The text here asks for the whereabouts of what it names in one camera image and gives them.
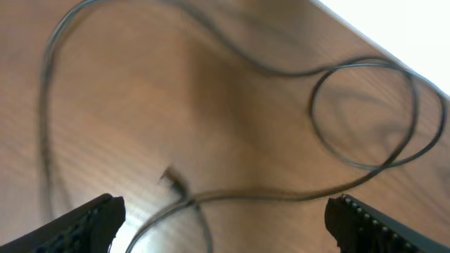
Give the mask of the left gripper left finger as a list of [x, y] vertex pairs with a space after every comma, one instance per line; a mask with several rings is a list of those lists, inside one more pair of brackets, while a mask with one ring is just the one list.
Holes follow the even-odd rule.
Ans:
[[1, 253], [107, 253], [125, 221], [123, 197], [105, 193], [1, 246]]

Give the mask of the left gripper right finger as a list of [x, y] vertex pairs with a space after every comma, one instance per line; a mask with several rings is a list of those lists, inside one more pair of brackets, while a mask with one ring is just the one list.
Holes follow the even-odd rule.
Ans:
[[351, 195], [329, 198], [324, 219], [327, 231], [344, 253], [449, 253], [449, 247]]

